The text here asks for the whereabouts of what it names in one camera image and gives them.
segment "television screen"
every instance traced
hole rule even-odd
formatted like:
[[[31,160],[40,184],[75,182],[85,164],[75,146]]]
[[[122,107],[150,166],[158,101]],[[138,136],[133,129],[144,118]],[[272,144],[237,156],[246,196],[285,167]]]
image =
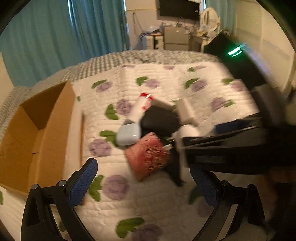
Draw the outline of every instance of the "television screen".
[[[198,21],[200,5],[188,0],[159,0],[161,16],[185,18]]]

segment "blue curtain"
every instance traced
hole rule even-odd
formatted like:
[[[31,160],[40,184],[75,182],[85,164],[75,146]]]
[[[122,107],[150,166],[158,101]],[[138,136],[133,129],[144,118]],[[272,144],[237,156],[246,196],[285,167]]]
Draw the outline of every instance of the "blue curtain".
[[[123,0],[70,0],[72,24],[89,59],[129,46]]]
[[[128,46],[123,0],[31,0],[0,35],[14,86]]]
[[[212,7],[218,14],[221,21],[220,29],[227,28],[230,33],[234,33],[236,1],[235,0],[205,0],[206,7]]]

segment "green led light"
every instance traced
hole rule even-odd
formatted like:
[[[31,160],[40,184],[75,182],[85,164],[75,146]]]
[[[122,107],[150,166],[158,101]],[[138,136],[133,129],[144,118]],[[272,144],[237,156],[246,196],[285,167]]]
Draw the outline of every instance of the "green led light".
[[[228,55],[232,55],[232,54],[236,53],[239,50],[240,50],[240,47],[236,47],[234,50],[228,52]]]
[[[232,57],[237,56],[237,55],[239,55],[240,53],[242,53],[242,50],[239,51],[237,54],[233,55]]]

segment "quilted bedspread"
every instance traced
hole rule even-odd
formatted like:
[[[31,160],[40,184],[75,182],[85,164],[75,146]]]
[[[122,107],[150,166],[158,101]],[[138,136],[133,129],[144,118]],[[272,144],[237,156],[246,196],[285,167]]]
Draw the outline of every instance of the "quilted bedspread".
[[[188,97],[206,135],[215,124],[257,112],[244,84],[234,80],[222,64],[205,61],[121,65],[78,80],[73,89],[86,117],[84,161],[93,157],[99,164],[85,204],[75,208],[94,239],[191,241],[212,212],[204,198],[192,192],[194,181],[188,178],[184,186],[177,187],[163,171],[136,181],[123,149],[115,143],[115,134],[139,94],[148,92],[168,101]],[[217,176],[243,187],[254,178]],[[25,201],[0,190],[0,218],[19,241]],[[52,210],[63,237],[70,240],[54,206]]]

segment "red snack package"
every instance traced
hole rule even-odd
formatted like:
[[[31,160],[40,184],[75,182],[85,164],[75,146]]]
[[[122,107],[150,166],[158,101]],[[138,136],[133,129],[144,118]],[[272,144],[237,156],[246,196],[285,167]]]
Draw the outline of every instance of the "red snack package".
[[[148,133],[135,145],[125,150],[128,163],[138,181],[151,172],[164,167],[170,160],[170,154],[154,132]]]

